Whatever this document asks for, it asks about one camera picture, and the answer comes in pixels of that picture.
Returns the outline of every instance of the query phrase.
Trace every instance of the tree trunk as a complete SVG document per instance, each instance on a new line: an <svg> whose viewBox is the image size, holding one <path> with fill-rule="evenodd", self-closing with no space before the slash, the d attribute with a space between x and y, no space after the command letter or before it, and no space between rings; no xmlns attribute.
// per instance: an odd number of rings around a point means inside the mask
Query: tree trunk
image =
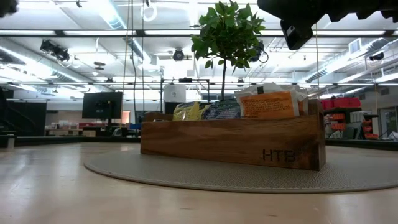
<svg viewBox="0 0 398 224"><path fill-rule="evenodd" d="M221 87L221 100L224 100L224 89L225 89L225 72L226 72L226 59L224 59L224 69L223 69L223 86Z"/></svg>

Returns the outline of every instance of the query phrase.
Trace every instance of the computer monitor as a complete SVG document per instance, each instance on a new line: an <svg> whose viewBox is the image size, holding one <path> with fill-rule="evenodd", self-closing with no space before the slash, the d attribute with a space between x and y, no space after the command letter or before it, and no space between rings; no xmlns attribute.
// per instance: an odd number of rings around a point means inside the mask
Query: computer monitor
<svg viewBox="0 0 398 224"><path fill-rule="evenodd" d="M123 93L85 93L82 118L120 119Z"/></svg>

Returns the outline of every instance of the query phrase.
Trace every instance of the wooden planter box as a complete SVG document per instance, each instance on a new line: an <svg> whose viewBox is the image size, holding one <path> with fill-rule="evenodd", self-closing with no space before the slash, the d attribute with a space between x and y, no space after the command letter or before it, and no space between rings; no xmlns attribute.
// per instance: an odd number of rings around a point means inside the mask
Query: wooden planter box
<svg viewBox="0 0 398 224"><path fill-rule="evenodd" d="M309 101L308 113L308 116L272 121L144 122L141 153L320 170L326 154L323 111L318 100ZM165 118L170 117L160 115L157 119Z"/></svg>

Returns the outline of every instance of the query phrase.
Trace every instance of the small tree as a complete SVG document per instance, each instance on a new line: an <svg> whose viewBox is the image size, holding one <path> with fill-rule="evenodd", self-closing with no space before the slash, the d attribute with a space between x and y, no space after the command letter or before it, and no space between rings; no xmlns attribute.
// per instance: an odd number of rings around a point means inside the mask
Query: small tree
<svg viewBox="0 0 398 224"><path fill-rule="evenodd" d="M264 30L262 26L264 19L253 15L250 5L239 9L237 2L229 0L228 6L222 2L216 3L215 8L209 7L207 15L201 16L199 25L200 35L192 35L192 52L195 58L208 58L205 68L213 68L213 59L221 58L218 65L224 65L223 87L221 99L224 99L226 62L230 61L231 66L250 68L249 60L257 55L256 46L259 45L256 34Z"/></svg>

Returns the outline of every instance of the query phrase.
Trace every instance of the gray mat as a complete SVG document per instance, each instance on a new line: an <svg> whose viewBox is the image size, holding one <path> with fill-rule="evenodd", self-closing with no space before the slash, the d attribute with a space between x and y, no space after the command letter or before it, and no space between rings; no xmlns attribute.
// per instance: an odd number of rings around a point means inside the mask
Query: gray mat
<svg viewBox="0 0 398 224"><path fill-rule="evenodd" d="M320 172L141 155L102 154L85 166L94 172L145 184L257 193L327 193L398 186L398 157L328 153Z"/></svg>

